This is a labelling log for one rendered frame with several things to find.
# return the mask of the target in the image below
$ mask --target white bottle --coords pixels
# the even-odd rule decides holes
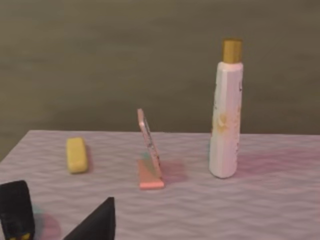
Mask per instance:
[[[223,60],[217,66],[209,170],[225,179],[237,170],[242,105],[242,41],[223,41]]]

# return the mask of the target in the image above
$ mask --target soap bar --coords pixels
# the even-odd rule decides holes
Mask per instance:
[[[88,170],[86,144],[82,137],[68,138],[66,141],[67,168],[71,174]]]

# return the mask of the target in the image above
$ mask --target bottle cap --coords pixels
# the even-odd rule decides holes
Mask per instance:
[[[242,40],[226,38],[223,40],[222,61],[226,64],[238,64],[242,60]]]

